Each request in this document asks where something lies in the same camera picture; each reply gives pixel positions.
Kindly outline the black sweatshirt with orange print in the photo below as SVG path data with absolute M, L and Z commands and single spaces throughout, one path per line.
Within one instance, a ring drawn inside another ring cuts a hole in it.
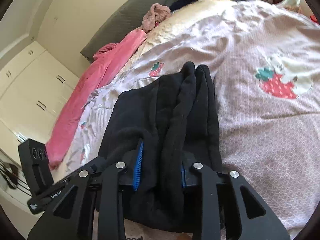
M 182 186 L 182 154 L 222 171 L 219 123 L 209 68 L 192 62 L 180 72 L 123 92 L 108 122 L 99 155 L 108 164 L 142 152 L 140 182 L 123 196 L 124 217 L 153 229 L 192 232 L 201 197 Z

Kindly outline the pink patterned duvet cover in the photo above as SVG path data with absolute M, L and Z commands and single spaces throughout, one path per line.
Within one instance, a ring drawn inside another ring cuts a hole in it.
M 120 93 L 187 61 L 209 67 L 224 168 L 238 170 L 296 237 L 319 204 L 319 26 L 264 2 L 206 0 L 162 22 L 87 99 L 63 171 L 97 156 Z

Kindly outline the dusty pink fluffy garment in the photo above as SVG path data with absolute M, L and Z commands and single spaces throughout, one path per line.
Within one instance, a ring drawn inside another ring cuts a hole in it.
M 170 16 L 171 11 L 169 7 L 154 3 L 150 7 L 150 10 L 143 16 L 141 29 L 149 33 Z

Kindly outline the red plastic bag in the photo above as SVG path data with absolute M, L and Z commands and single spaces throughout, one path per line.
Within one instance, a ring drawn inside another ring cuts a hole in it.
M 317 20 L 317 18 L 316 18 L 315 15 L 311 15 L 311 16 L 310 16 L 310 20 L 312 20 L 313 22 L 319 24 L 319 21 Z

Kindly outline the dark green headboard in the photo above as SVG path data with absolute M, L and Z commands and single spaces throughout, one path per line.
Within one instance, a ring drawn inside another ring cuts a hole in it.
M 141 26 L 143 16 L 154 3 L 167 7 L 178 0 L 128 0 L 115 11 L 80 51 L 92 63 L 93 55 L 108 43 L 120 42 L 130 31 Z

